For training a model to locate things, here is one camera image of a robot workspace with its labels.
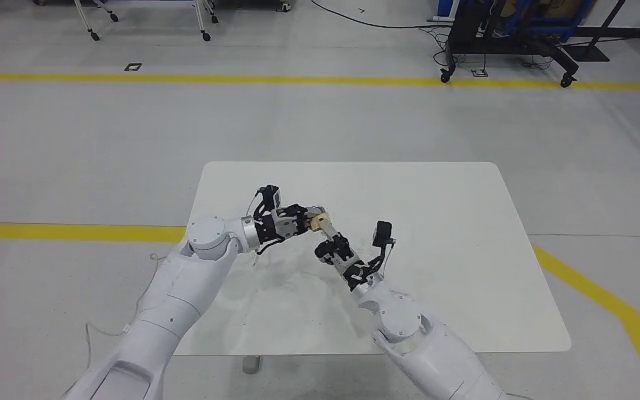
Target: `gray floor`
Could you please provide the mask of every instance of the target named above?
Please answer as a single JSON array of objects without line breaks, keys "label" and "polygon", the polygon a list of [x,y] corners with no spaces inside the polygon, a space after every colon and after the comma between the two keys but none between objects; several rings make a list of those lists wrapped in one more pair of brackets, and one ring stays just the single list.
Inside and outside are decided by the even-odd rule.
[{"label": "gray floor", "polygon": [[[432,8],[323,4],[390,24],[422,23]],[[73,7],[0,0],[0,72],[119,73],[141,61],[158,73],[438,76],[423,32],[362,27],[306,0],[288,14],[221,10],[209,44],[184,3],[111,5],[118,24],[87,9],[103,37],[93,43]],[[579,79],[640,80],[638,43],[602,48],[612,63]],[[487,67],[492,78],[560,76],[520,62]],[[181,225],[211,160],[492,161],[532,242],[638,309],[639,109],[637,91],[0,81],[0,221]],[[337,145],[310,152],[317,143]],[[149,253],[168,247],[0,242],[0,397],[57,398],[84,369],[84,322],[124,325]],[[616,317],[546,277],[572,349],[483,354],[491,372],[535,400],[637,398],[640,359]],[[94,357],[113,343],[96,336]],[[176,357],[165,398],[421,398],[379,356],[273,357],[254,376],[240,367]]]}]

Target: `wire on floor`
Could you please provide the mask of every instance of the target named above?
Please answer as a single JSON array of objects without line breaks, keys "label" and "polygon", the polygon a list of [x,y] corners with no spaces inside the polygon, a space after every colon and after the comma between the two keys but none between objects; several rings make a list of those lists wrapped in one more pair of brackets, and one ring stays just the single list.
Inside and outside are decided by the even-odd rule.
[{"label": "wire on floor", "polygon": [[[142,298],[144,297],[144,295],[147,294],[147,291],[149,291],[149,287],[151,286],[151,282],[153,282],[153,278],[155,278],[156,274],[158,273],[158,268],[160,268],[160,261],[164,260],[167,257],[166,256],[158,257],[158,255],[156,253],[151,253],[151,254],[149,254],[149,258],[151,258],[152,261],[155,261],[155,264],[156,264],[155,268],[153,270],[153,276],[149,280],[149,283],[145,287],[145,289],[142,292],[142,294],[136,300],[136,309],[133,312],[133,317],[131,317],[131,319],[124,326],[124,328],[120,332],[114,333],[114,332],[108,332],[108,331],[105,331],[103,329],[100,329],[97,326],[95,326],[94,324],[92,324],[91,322],[86,322],[84,324],[85,342],[87,343],[87,350],[88,350],[87,366],[86,366],[84,372],[86,372],[89,369],[89,367],[91,367],[91,358],[92,358],[92,354],[93,354],[93,349],[91,347],[91,334],[89,333],[89,328],[93,329],[97,333],[100,333],[100,334],[105,335],[105,336],[110,336],[110,337],[122,336],[125,333],[129,332],[129,328],[131,328],[131,324],[133,323],[133,321],[135,320],[136,316],[138,315],[138,312],[140,311],[140,301],[142,301]],[[67,394],[69,392],[69,390],[71,390],[75,386],[76,383],[78,383],[78,380],[73,382],[73,384],[71,386],[69,386],[69,388],[67,388],[67,390],[65,390],[64,393],[62,393],[62,396]]]},{"label": "wire on floor", "polygon": [[[598,43],[607,43],[607,42],[619,42],[621,40],[627,40],[630,38],[616,38],[616,39],[604,39],[604,40],[598,40]],[[566,47],[566,46],[581,46],[583,44],[589,44],[591,43],[591,41],[588,42],[579,42],[579,43],[569,43],[569,44],[563,44],[561,47]]]},{"label": "wire on floor", "polygon": [[525,68],[536,68],[539,70],[546,70],[547,68],[549,68],[551,66],[551,64],[553,63],[553,58],[551,57],[547,57],[548,60],[544,61],[544,62],[536,62],[534,59],[534,56],[531,56],[531,61],[523,61],[522,63],[520,63],[520,65],[522,65]]},{"label": "wire on floor", "polygon": [[384,29],[419,29],[419,28],[433,28],[433,27],[437,27],[437,26],[451,26],[451,24],[404,25],[404,26],[402,26],[402,25],[400,25],[400,26],[395,25],[395,26],[394,26],[394,25],[379,25],[379,24],[372,24],[372,23],[370,23],[370,22],[366,22],[366,21],[362,21],[362,20],[359,20],[359,19],[355,19],[355,18],[349,17],[348,15],[345,15],[345,14],[339,13],[339,12],[337,12],[337,11],[334,11],[334,10],[332,10],[332,9],[330,9],[330,8],[327,8],[327,7],[323,6],[323,5],[318,4],[318,2],[317,2],[316,0],[310,0],[310,1],[311,1],[314,5],[316,5],[317,7],[321,8],[321,9],[323,9],[323,10],[327,11],[327,12],[330,12],[331,14],[335,14],[335,15],[337,15],[337,16],[339,16],[339,17],[346,18],[346,19],[348,19],[349,21],[357,22],[357,23],[362,24],[362,25],[372,26],[372,27],[374,27],[374,28],[384,28]]}]

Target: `table leg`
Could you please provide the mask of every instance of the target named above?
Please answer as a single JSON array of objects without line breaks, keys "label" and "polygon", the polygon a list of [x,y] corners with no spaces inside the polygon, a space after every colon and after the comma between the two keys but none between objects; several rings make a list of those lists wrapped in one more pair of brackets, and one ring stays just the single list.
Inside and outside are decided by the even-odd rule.
[{"label": "table leg", "polygon": [[262,356],[245,356],[242,359],[242,372],[253,375],[260,371],[260,364],[262,364]]}]

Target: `cable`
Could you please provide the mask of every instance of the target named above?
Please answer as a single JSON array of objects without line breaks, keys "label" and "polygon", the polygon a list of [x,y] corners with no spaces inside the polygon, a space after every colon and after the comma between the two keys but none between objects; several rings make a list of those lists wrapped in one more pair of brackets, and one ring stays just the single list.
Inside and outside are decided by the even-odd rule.
[{"label": "cable", "polygon": [[311,0],[311,2],[316,5],[317,7],[320,7],[321,9],[330,12],[331,14],[335,14],[339,17],[342,18],[346,18],[349,21],[353,21],[353,22],[357,22],[359,24],[362,25],[366,25],[366,26],[372,26],[374,28],[384,28],[384,29],[419,29],[419,28],[433,28],[433,27],[437,27],[437,26],[451,26],[451,24],[447,24],[447,25],[442,25],[442,24],[433,24],[433,25],[408,25],[408,26],[393,26],[393,25],[378,25],[378,24],[372,24],[370,22],[365,22],[365,21],[361,21],[359,19],[355,19],[355,18],[351,18],[347,15],[341,14],[337,11],[333,11],[327,7],[324,7],[320,4],[318,4],[315,0]]},{"label": "cable", "polygon": [[277,240],[267,244],[266,246],[264,246],[263,248],[261,248],[260,250],[256,250],[256,254],[261,256],[262,253],[265,252],[265,250],[267,250],[269,247],[273,246],[274,244],[278,244],[278,243],[282,243],[284,242],[284,238],[279,236]]},{"label": "cable", "polygon": [[[123,334],[129,332],[129,328],[131,327],[131,324],[133,323],[133,321],[135,320],[136,316],[138,315],[138,311],[140,310],[140,301],[142,300],[142,298],[144,297],[145,294],[147,294],[147,291],[149,291],[149,287],[151,287],[151,282],[153,282],[153,278],[156,277],[156,274],[158,273],[158,268],[160,267],[160,261],[164,260],[165,258],[167,258],[166,256],[164,257],[158,257],[158,255],[156,253],[151,253],[149,254],[149,258],[151,258],[151,260],[156,262],[156,266],[153,270],[153,276],[151,277],[151,279],[149,280],[149,283],[147,284],[147,287],[145,287],[144,291],[142,292],[142,294],[138,297],[138,299],[136,300],[136,309],[133,312],[133,317],[131,317],[131,319],[129,320],[129,322],[124,326],[124,328],[122,329],[122,331],[118,332],[118,333],[113,333],[113,332],[107,332],[103,329],[98,328],[97,326],[95,326],[94,324],[92,324],[91,322],[86,322],[84,324],[84,334],[85,334],[85,342],[87,343],[87,349],[88,349],[88,354],[87,354],[87,367],[85,368],[84,372],[86,372],[89,367],[91,367],[91,355],[93,354],[93,349],[91,347],[91,334],[89,333],[89,328],[93,329],[94,331],[101,333],[105,336],[111,336],[111,337],[117,337],[117,336],[122,336]],[[67,394],[69,392],[69,390],[71,390],[76,383],[78,383],[78,379],[76,379],[75,382],[73,382],[71,384],[71,386],[69,386],[67,388],[67,390],[64,391],[64,393],[62,393],[62,396],[64,396],[65,394]]]},{"label": "cable", "polygon": [[247,207],[247,211],[244,212],[244,215],[249,215],[249,210],[251,210],[251,206],[253,205],[253,202],[256,201],[256,197],[258,197],[258,192],[256,192],[256,194],[253,195],[253,199],[251,199],[251,203],[249,203],[249,206]]},{"label": "cable", "polygon": [[382,275],[382,277],[384,278],[384,270],[387,268],[387,261],[389,261],[389,257],[391,257],[391,252],[393,251],[393,248],[395,247],[395,243],[391,244],[391,249],[389,249],[389,254],[387,254],[387,258],[385,258],[384,260],[384,264],[382,264],[382,272],[380,272],[380,275]]},{"label": "cable", "polygon": [[[619,42],[619,41],[621,41],[621,40],[627,40],[627,39],[631,39],[631,38],[617,38],[617,39],[605,39],[605,40],[598,40],[598,43]],[[567,47],[567,46],[569,46],[569,47],[571,47],[571,46],[580,46],[580,45],[583,45],[583,44],[589,44],[589,43],[591,43],[591,41],[588,41],[588,42],[580,42],[580,43],[569,43],[569,44],[562,45],[561,47]]]},{"label": "cable", "polygon": [[523,61],[522,63],[520,63],[520,65],[522,65],[525,68],[537,68],[544,71],[547,68],[549,68],[553,63],[553,58],[551,57],[548,57],[548,58],[549,60],[539,63],[534,60],[533,56],[531,56],[531,62]]},{"label": "cable", "polygon": [[521,399],[525,399],[525,400],[533,400],[531,397],[529,396],[524,396],[522,394],[515,394],[515,393],[507,393],[508,396],[513,396],[513,397],[519,397]]}]

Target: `black cable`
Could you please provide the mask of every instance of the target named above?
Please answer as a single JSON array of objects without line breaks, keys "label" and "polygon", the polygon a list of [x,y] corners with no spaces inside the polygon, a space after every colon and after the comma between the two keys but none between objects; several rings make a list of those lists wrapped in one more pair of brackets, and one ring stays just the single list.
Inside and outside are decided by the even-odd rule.
[{"label": "black cable", "polygon": [[[621,40],[627,40],[627,39],[631,39],[631,38],[617,38],[617,39],[605,39],[605,40],[598,40],[598,43],[606,43],[606,42],[619,42]],[[591,43],[591,41],[588,42],[580,42],[580,43],[569,43],[569,44],[564,44],[562,45],[562,47],[567,47],[567,46],[580,46],[583,44],[589,44]]]},{"label": "black cable", "polygon": [[553,63],[553,58],[551,57],[549,57],[548,61],[539,63],[534,60],[533,56],[531,56],[531,62],[523,61],[522,63],[520,63],[520,65],[522,65],[525,68],[537,68],[544,71],[545,69],[549,68],[552,63]]},{"label": "black cable", "polygon": [[360,21],[359,19],[351,18],[351,17],[349,17],[349,16],[347,16],[347,15],[340,14],[340,13],[339,13],[339,12],[337,12],[337,11],[333,11],[333,10],[331,10],[331,9],[327,8],[327,7],[324,7],[324,6],[320,5],[320,4],[318,4],[315,0],[311,0],[311,2],[312,2],[313,4],[315,4],[317,7],[320,7],[321,9],[323,9],[323,10],[325,10],[325,11],[328,11],[328,12],[330,12],[331,14],[335,14],[335,15],[337,15],[337,16],[339,16],[339,17],[346,18],[346,19],[348,19],[349,21],[357,22],[357,23],[362,24],[362,25],[372,26],[372,27],[374,27],[374,28],[384,28],[384,29],[419,29],[419,28],[434,28],[434,27],[438,27],[438,26],[447,26],[447,27],[448,27],[448,26],[451,26],[451,24],[448,24],[448,25],[441,25],[441,24],[434,24],[434,25],[409,25],[409,26],[393,26],[393,25],[378,25],[378,24],[372,24],[372,23],[370,23],[370,22]]},{"label": "black cable", "polygon": [[271,242],[271,243],[267,244],[266,246],[264,246],[263,248],[261,248],[260,250],[256,251],[256,254],[261,256],[262,253],[264,253],[265,250],[267,250],[269,247],[273,246],[274,244],[278,244],[278,243],[282,243],[282,242],[284,242],[284,238],[280,236],[280,237],[278,237],[278,240],[276,240],[274,242]]}]

